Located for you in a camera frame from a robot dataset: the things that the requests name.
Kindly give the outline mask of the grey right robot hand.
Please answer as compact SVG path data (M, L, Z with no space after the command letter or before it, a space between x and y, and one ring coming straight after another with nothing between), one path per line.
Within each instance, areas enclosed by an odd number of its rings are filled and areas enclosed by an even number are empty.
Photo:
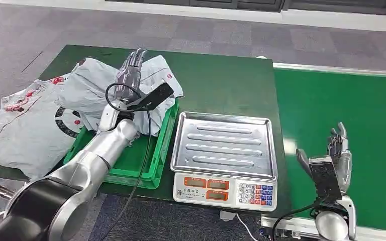
M351 152L348 148L347 132L342 122L338 130L331 129L326 154L308 158L303 149L296 149L297 161L314 182L320 198L340 200L351 181Z

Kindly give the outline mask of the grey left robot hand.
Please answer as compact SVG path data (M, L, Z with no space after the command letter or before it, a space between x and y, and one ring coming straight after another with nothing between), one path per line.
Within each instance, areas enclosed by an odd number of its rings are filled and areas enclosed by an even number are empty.
M141 68L147 49L138 48L131 52L125 59L116 77L114 96L124 103L130 103L139 99L137 92L141 80Z

